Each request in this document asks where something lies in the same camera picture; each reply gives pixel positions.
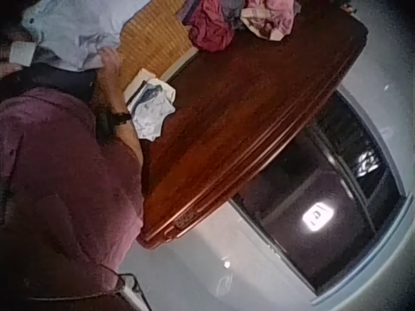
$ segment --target woven mat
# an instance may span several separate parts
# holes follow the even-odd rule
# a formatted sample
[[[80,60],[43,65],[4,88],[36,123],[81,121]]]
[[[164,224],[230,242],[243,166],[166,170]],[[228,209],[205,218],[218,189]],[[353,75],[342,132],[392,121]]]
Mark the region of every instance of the woven mat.
[[[145,68],[161,76],[191,47],[176,13],[184,0],[152,0],[125,26],[120,53],[124,56],[121,86],[124,89]]]

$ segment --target black watch strap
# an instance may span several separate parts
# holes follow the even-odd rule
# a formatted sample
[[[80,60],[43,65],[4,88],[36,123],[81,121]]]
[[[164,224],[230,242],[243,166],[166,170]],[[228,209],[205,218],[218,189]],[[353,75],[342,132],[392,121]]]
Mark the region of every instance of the black watch strap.
[[[126,124],[129,120],[132,119],[130,113],[112,113],[111,114],[111,125],[117,126]]]

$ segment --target light blue shirt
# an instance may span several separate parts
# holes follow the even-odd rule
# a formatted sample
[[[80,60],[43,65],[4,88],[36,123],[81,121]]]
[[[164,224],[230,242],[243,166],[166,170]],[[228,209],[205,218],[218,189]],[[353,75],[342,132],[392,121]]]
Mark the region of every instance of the light blue shirt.
[[[41,0],[23,15],[41,53],[34,62],[70,71],[102,67],[101,47],[118,47],[124,24],[150,0]]]

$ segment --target wooden table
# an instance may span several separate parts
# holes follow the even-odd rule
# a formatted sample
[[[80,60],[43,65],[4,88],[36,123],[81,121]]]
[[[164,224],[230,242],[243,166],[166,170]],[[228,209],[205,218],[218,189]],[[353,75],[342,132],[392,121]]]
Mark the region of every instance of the wooden table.
[[[176,113],[144,142],[146,248],[178,238],[274,159],[334,92],[366,44],[339,8],[305,5],[281,42],[238,32],[169,82]]]

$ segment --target black cloth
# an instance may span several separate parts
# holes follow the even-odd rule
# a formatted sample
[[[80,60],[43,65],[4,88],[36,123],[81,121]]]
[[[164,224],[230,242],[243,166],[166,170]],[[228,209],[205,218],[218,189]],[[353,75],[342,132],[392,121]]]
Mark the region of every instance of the black cloth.
[[[0,102],[35,87],[49,87],[88,103],[93,96],[96,76],[96,70],[78,73],[57,69],[45,63],[34,63],[0,80]]]

